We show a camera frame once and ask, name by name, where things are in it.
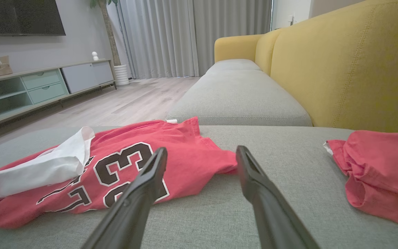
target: gray fabric upholstery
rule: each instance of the gray fabric upholstery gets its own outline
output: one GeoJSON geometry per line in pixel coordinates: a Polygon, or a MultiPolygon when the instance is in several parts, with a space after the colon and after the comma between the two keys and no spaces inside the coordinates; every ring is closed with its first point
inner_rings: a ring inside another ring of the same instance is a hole
{"type": "MultiPolygon", "coordinates": [[[[95,128],[101,131],[110,128],[95,128]]],[[[346,177],[322,147],[351,130],[319,127],[201,126],[222,149],[246,145],[322,248],[398,247],[398,224],[352,208],[346,177]]],[[[78,128],[32,132],[0,145],[0,166],[51,147],[78,128]]],[[[48,213],[16,229],[0,229],[0,248],[80,247],[106,211],[48,213]]],[[[217,175],[203,191],[154,205],[143,248],[253,248],[259,238],[251,205],[235,175],[217,175]]]]}
{"type": "Polygon", "coordinates": [[[182,122],[202,125],[312,126],[305,109],[262,71],[205,74],[169,111],[182,122]]]}
{"type": "Polygon", "coordinates": [[[231,59],[216,62],[211,66],[206,74],[217,73],[226,70],[259,70],[260,67],[256,65],[253,61],[247,59],[231,59]]]}

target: television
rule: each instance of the television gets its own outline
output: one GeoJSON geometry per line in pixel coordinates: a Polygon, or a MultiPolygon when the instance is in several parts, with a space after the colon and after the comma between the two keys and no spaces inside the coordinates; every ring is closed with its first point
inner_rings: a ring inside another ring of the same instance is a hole
{"type": "Polygon", "coordinates": [[[55,0],[0,0],[0,35],[65,35],[55,0]]]}

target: wooden floor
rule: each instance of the wooden floor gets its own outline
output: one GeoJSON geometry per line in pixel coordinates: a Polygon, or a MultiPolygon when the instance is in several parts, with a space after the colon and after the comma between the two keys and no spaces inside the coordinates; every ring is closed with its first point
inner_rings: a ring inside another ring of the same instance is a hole
{"type": "Polygon", "coordinates": [[[131,80],[130,85],[104,88],[38,111],[0,127],[0,144],[51,127],[126,126],[164,119],[169,109],[199,77],[131,80]]]}

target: tv stand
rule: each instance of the tv stand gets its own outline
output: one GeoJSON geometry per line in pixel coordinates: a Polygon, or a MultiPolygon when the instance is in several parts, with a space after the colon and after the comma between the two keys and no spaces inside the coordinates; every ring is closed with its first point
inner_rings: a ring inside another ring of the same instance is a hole
{"type": "Polygon", "coordinates": [[[111,85],[116,89],[106,59],[0,76],[0,123],[50,104],[64,107],[66,98],[111,85]]]}

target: yellow sofa backrest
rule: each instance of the yellow sofa backrest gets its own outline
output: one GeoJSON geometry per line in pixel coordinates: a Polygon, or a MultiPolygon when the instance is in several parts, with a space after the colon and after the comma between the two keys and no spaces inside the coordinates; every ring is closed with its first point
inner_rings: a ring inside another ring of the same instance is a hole
{"type": "Polygon", "coordinates": [[[270,76],[314,126],[398,132],[398,0],[366,0],[273,33],[259,38],[255,61],[264,70],[258,56],[272,48],[270,76]]]}

